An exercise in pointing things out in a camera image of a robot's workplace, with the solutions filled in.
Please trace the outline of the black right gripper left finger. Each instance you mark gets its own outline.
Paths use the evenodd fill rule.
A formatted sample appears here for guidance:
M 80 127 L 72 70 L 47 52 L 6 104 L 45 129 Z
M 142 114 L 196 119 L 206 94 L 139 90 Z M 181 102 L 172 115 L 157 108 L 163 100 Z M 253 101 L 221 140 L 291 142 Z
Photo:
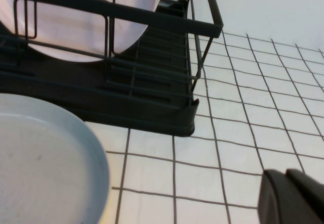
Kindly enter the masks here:
M 258 201 L 260 223 L 312 223 L 314 212 L 281 172 L 263 172 Z

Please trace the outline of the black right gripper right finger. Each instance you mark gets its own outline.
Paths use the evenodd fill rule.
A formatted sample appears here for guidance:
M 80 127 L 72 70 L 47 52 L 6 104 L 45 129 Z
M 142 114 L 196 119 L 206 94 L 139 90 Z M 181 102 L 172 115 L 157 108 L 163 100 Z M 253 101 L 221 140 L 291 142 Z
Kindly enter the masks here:
M 297 169 L 288 169 L 286 176 L 292 181 L 306 203 L 323 222 L 323 184 Z

